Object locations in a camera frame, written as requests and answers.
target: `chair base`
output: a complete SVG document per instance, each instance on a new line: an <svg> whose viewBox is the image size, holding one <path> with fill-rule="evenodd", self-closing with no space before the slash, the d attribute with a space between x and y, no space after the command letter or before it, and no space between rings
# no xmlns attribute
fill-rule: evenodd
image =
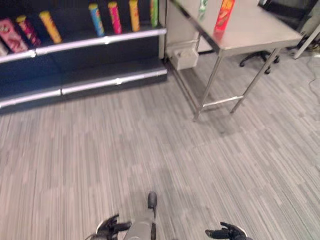
<svg viewBox="0 0 320 240"><path fill-rule="evenodd" d="M266 62L267 59L268 59L268 57L270 56L270 54L271 54L271 52L269 52L269 51L257 51L257 52L251 53L251 54L249 54L248 56L246 56L246 57L240 62L239 66L240 66L240 67L244 67L246 61L249 60L249 59L252 59L252 58L254 58L254 57L260 57L260 58L262 58L262 60L263 60L264 62ZM273 63L277 64L277 63L279 63L279 62L280 62L280 58L279 58L279 56L277 55L277 56L275 57L275 59L273 60ZM264 73L265 73L265 74L269 74L270 72L271 72L271 66L268 66L267 70L265 70Z"/></svg>

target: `office chair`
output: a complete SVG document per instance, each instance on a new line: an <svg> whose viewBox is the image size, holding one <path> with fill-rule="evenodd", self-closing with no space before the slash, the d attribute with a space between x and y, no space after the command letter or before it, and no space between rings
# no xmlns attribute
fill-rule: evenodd
<svg viewBox="0 0 320 240"><path fill-rule="evenodd" d="M292 29L300 32L304 24L310 18L309 14L314 8L314 6L317 4L318 0L295 1L298 4L298 7L288 6L278 2L279 0L260 0L258 5L267 12L272 13L275 17L277 17L279 20L290 26ZM282 2L292 3L292 1L288 0L282 0ZM254 57L260 57L264 62L266 62L270 54L271 52L266 50L251 53L240 62L239 66L244 67L245 62ZM273 63L277 64L279 62L280 58L277 55ZM264 73L269 74L270 72L271 66L269 66Z"/></svg>

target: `blue can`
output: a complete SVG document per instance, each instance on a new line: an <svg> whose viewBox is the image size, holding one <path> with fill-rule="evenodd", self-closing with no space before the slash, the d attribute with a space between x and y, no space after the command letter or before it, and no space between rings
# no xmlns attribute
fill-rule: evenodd
<svg viewBox="0 0 320 240"><path fill-rule="evenodd" d="M104 26L102 25L98 4L91 3L89 5L89 10L91 13L91 18L95 27L96 34L99 37L103 37L105 35L105 29L104 29Z"/></svg>

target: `yellow can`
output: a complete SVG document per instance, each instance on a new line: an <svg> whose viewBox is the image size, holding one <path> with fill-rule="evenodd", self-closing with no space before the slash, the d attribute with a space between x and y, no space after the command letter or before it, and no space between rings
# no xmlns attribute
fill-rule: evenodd
<svg viewBox="0 0 320 240"><path fill-rule="evenodd" d="M140 30L139 12L138 12L138 0L130 0L130 16L132 31L137 32Z"/></svg>
<svg viewBox="0 0 320 240"><path fill-rule="evenodd" d="M41 19L41 21L43 22L46 30L48 31L51 39L53 40L53 42L55 44L59 44L62 42L60 33L58 32L58 29L54 23L54 21L52 20L52 17L50 15L49 11L42 11L39 14L39 17Z"/></svg>

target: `black glove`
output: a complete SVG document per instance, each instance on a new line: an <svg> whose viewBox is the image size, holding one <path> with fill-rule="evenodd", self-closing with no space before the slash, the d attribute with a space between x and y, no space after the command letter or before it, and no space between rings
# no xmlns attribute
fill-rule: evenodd
<svg viewBox="0 0 320 240"><path fill-rule="evenodd" d="M207 236L213 239L252 240L239 227L225 222L220 222L220 224L224 226L221 230L206 230Z"/></svg>
<svg viewBox="0 0 320 240"><path fill-rule="evenodd" d="M96 229L96 233L91 236L91 239L100 238L106 240L117 240L119 232L126 231L131 227L130 221L117 223L117 217L119 217L119 214L116 214L100 223Z"/></svg>

